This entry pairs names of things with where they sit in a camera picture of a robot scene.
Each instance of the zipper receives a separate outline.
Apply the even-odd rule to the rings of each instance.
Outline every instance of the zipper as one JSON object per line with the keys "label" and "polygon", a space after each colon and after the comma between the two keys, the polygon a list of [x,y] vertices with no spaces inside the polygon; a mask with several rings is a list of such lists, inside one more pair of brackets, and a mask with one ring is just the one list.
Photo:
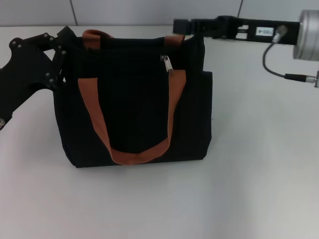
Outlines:
{"label": "zipper", "polygon": [[165,63],[165,67],[166,67],[167,72],[170,73],[171,71],[173,71],[173,67],[171,65],[171,62],[170,62],[170,59],[168,56],[162,55],[162,56],[160,56],[160,59]]}

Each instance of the black tote bag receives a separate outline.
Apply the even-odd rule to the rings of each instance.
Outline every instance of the black tote bag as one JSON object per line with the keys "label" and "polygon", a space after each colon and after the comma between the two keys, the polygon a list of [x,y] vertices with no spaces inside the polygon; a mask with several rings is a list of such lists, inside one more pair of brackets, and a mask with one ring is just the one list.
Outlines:
{"label": "black tote bag", "polygon": [[203,71],[203,37],[115,39],[97,30],[76,37],[65,28],[59,38],[66,81],[54,93],[55,115],[74,166],[205,157],[212,74]]}

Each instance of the metal cylinder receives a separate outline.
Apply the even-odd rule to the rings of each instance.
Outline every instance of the metal cylinder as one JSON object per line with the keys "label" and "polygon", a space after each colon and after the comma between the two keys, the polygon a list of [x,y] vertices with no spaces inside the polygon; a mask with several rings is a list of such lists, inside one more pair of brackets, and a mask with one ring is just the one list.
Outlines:
{"label": "metal cylinder", "polygon": [[303,10],[294,59],[319,61],[319,10]]}

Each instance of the black bracket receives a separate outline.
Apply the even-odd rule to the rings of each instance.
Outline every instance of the black bracket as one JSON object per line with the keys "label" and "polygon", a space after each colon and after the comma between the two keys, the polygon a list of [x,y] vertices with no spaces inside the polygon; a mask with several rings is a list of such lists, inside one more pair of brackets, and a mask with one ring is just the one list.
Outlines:
{"label": "black bracket", "polygon": [[[62,83],[62,64],[66,51],[45,33],[25,40],[13,39],[11,59],[0,69],[0,130],[12,113],[36,91],[58,91]],[[51,61],[44,51],[54,49]]]}
{"label": "black bracket", "polygon": [[[300,23],[290,21],[253,20],[234,16],[219,16],[215,19],[176,19],[174,20],[173,33],[181,35],[202,35],[214,39],[221,38],[271,43],[276,28],[281,25],[285,25],[288,32],[281,39],[280,43],[296,45]],[[271,34],[258,34],[261,28],[272,29]],[[244,33],[246,38],[238,38],[239,33]]]}

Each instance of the white surface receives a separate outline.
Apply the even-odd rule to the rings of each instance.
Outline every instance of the white surface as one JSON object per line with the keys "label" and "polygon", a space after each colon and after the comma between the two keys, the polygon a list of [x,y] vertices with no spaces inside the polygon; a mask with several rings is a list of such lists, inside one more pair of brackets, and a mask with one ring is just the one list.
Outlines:
{"label": "white surface", "polygon": [[[0,28],[0,67],[14,37],[60,29]],[[171,31],[97,29],[144,38]],[[214,120],[203,161],[76,169],[52,94],[35,94],[0,132],[0,238],[318,239],[319,90],[264,71],[266,47],[206,40]],[[276,46],[268,64],[300,74],[318,66],[292,60],[289,46]]]}
{"label": "white surface", "polygon": [[0,0],[0,26],[75,25],[69,0]]}
{"label": "white surface", "polygon": [[79,25],[160,25],[174,18],[237,16],[240,0],[73,0]]}
{"label": "white surface", "polygon": [[299,21],[301,11],[319,10],[318,0],[244,0],[242,18]]}

